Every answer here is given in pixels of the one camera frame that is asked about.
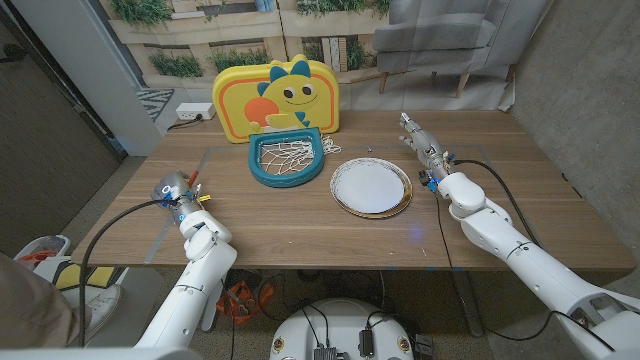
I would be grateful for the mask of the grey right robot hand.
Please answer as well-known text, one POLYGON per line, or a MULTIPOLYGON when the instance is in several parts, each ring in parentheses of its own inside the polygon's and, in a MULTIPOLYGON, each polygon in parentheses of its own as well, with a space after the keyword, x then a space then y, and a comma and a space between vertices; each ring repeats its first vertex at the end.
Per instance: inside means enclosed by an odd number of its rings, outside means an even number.
POLYGON ((419 161, 436 179, 442 180, 455 172, 439 142, 431 133, 422 129, 405 112, 400 115, 399 125, 409 133, 409 137, 400 136, 399 139, 416 152, 419 161))

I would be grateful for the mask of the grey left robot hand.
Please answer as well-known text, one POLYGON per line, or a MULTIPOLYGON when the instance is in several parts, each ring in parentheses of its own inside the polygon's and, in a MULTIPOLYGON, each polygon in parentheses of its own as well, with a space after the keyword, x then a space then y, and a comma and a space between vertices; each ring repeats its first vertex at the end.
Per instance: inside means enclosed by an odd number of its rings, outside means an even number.
POLYGON ((202 210, 203 206, 196 199, 195 193, 188 185, 186 175, 181 171, 173 171, 165 176, 152 190, 152 200, 175 200, 176 205, 162 203, 168 208, 176 225, 183 222, 190 214, 202 210))

